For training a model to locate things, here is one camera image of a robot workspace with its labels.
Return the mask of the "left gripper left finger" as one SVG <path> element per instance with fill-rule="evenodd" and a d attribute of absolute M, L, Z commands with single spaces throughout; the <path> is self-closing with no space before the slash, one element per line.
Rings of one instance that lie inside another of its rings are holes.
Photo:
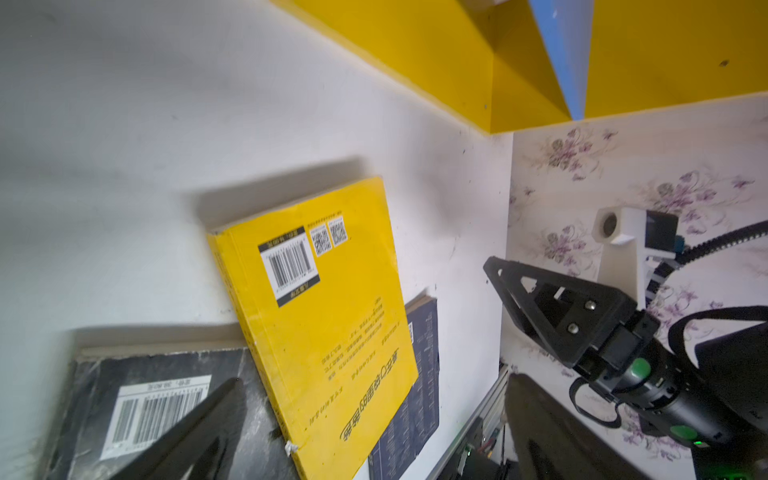
<path fill-rule="evenodd" d="M 116 473 L 116 479 L 227 479 L 246 418 L 246 390 L 230 378 Z"/>

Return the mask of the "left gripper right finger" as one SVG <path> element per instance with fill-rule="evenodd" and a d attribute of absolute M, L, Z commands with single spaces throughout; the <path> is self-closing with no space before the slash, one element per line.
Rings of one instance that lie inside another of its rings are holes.
<path fill-rule="evenodd" d="M 505 412 L 523 479 L 644 479 L 531 377 L 512 374 Z"/>

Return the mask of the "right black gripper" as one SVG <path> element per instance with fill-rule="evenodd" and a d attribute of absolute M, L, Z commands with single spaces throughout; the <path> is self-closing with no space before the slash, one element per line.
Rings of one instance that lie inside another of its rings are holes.
<path fill-rule="evenodd" d="M 488 258 L 483 270 L 513 324 L 561 364 L 575 366 L 579 377 L 569 387 L 569 399 L 583 417 L 607 429 L 622 427 L 620 415 L 604 420 L 578 405 L 577 393 L 587 385 L 615 410 L 622 405 L 633 410 L 649 436 L 715 447 L 750 434 L 750 424 L 693 365 L 685 348 L 688 324 L 747 320 L 748 308 L 682 317 L 668 330 L 667 346 L 645 335 L 653 320 L 647 314 L 632 324 L 639 334 L 619 326 L 619 334 L 606 341 L 637 311 L 637 302 L 622 291 L 498 257 Z"/>

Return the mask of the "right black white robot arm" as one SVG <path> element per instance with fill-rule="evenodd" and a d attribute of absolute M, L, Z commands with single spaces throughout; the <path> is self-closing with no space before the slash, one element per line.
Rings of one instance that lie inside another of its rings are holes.
<path fill-rule="evenodd" d="M 588 281 L 488 259 L 491 285 L 523 333 L 643 430 L 692 452 L 699 479 L 754 479 L 767 460 L 767 310 L 714 308 L 660 321 L 620 280 Z"/>

